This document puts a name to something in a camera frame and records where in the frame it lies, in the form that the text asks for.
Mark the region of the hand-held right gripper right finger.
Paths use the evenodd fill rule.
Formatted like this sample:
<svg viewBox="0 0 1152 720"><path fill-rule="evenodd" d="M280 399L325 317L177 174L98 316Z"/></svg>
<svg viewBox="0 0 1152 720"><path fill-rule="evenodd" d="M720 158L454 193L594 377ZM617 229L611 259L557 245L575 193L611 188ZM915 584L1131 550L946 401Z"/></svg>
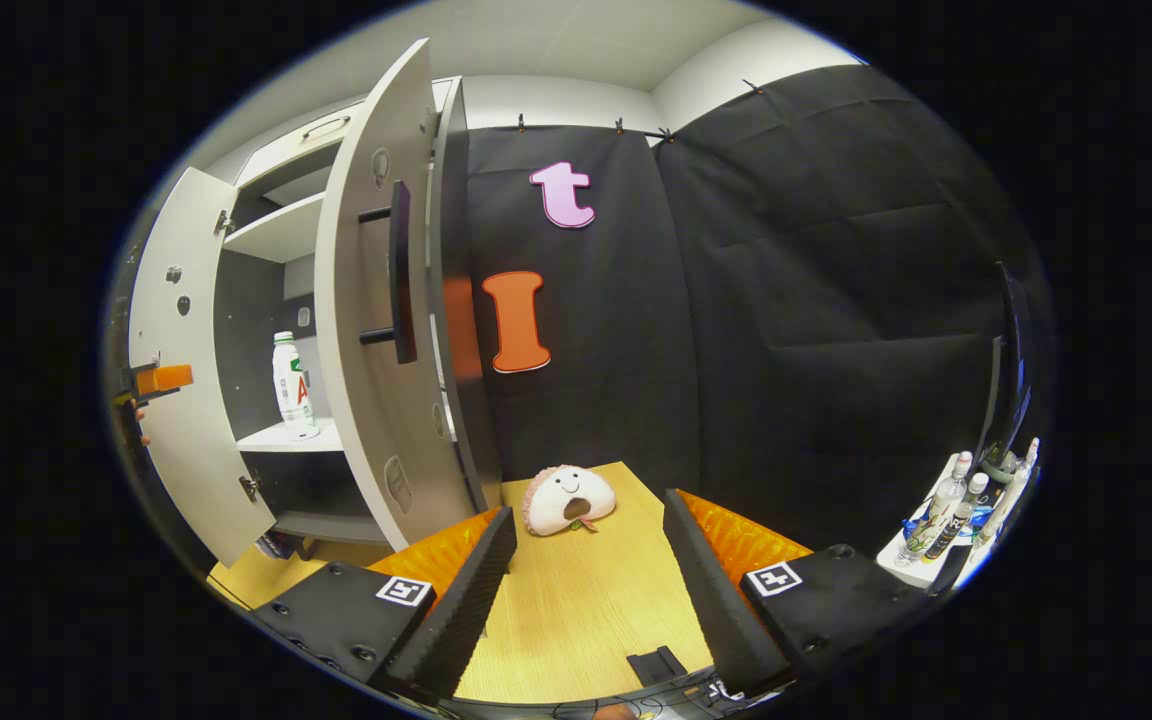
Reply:
<svg viewBox="0 0 1152 720"><path fill-rule="evenodd" d="M818 684L931 611L927 591L849 544L808 550L681 488L664 497L664 535L717 676L738 694Z"/></svg>

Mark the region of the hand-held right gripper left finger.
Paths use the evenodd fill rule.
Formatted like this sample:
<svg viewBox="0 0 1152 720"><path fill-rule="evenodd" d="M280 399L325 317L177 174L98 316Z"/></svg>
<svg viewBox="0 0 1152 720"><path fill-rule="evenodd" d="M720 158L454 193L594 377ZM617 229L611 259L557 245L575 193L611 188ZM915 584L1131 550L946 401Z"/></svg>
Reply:
<svg viewBox="0 0 1152 720"><path fill-rule="evenodd" d="M353 682L435 703L457 691L516 548L511 509L480 511L367 568L328 562L253 617Z"/></svg>

